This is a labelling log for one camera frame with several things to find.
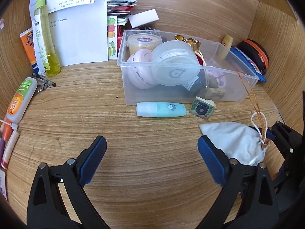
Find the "teal highlighter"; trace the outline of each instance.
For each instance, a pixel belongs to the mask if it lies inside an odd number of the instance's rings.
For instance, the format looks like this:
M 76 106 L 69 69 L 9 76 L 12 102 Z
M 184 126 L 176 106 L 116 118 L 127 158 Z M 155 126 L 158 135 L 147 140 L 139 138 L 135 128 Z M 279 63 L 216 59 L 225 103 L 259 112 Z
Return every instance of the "teal highlighter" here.
M 169 118 L 186 115 L 184 104 L 172 102 L 140 102 L 137 115 L 141 117 Z

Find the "wooden desk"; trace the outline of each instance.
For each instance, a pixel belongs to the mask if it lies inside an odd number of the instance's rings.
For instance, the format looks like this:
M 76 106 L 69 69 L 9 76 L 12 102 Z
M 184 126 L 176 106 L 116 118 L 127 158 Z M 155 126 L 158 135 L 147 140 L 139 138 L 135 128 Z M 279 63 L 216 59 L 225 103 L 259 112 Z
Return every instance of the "wooden desk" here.
M 126 106 L 120 67 L 115 61 L 65 67 L 54 77 L 58 86 L 31 101 L 19 124 L 21 134 L 8 171 L 8 200 L 25 221 L 30 188 L 41 162 L 50 166 L 76 158 L 97 135 L 107 139 L 107 152 L 85 191 L 111 228 L 193 229 L 215 201 L 215 184 L 197 151 L 205 123 L 194 115 L 182 118 L 139 118 Z M 260 109 L 271 126 L 279 115 L 260 85 Z M 250 125 L 253 106 L 217 103 L 208 122 Z M 264 161 L 275 174 L 283 159 L 272 145 Z M 77 220 L 67 194 L 64 202 Z M 228 219 L 236 215 L 240 200 Z

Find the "purple label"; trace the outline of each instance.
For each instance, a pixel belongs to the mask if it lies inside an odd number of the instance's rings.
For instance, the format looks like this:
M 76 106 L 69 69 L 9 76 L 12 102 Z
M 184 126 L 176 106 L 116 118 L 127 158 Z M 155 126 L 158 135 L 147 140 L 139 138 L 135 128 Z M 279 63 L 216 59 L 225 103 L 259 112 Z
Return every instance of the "purple label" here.
M 138 41 L 140 42 L 152 42 L 153 40 L 150 38 L 138 38 Z

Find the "green and orange label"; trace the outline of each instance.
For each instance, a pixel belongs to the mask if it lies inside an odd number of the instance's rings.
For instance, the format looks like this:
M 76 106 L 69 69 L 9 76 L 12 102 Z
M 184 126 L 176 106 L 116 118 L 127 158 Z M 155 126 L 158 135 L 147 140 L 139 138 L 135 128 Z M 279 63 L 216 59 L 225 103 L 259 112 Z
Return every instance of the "green and orange label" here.
M 19 86 L 7 110 L 10 115 L 15 115 L 19 111 L 31 84 L 32 81 L 26 79 Z

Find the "yellow-green bottle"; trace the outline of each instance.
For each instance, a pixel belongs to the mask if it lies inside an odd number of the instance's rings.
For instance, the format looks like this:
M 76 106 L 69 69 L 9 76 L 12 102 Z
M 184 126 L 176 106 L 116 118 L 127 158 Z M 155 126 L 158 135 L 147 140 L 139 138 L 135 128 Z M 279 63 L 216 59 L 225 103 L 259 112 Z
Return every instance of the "yellow-green bottle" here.
M 45 5 L 45 0 L 37 0 L 34 18 L 40 58 L 46 73 L 52 77 L 60 72 L 60 64 L 52 42 L 48 6 Z

